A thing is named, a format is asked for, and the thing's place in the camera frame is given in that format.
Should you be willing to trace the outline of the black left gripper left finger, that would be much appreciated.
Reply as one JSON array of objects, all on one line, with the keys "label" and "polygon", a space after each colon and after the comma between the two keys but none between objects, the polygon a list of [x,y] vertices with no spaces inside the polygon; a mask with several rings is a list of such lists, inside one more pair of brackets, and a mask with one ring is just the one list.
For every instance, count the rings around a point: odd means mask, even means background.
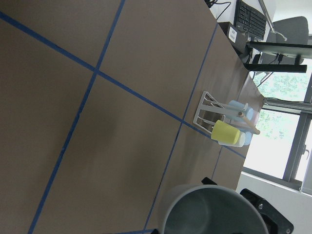
[{"label": "black left gripper left finger", "polygon": [[144,234],[158,234],[158,229],[145,230]]}]

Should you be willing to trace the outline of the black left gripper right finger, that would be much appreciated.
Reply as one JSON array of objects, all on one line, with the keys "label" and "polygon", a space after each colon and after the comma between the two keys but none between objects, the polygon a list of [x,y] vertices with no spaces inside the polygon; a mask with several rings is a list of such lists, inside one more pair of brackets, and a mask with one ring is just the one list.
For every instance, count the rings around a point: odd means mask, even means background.
[{"label": "black left gripper right finger", "polygon": [[245,188],[240,194],[260,213],[270,234],[292,234],[294,225],[266,199]]}]

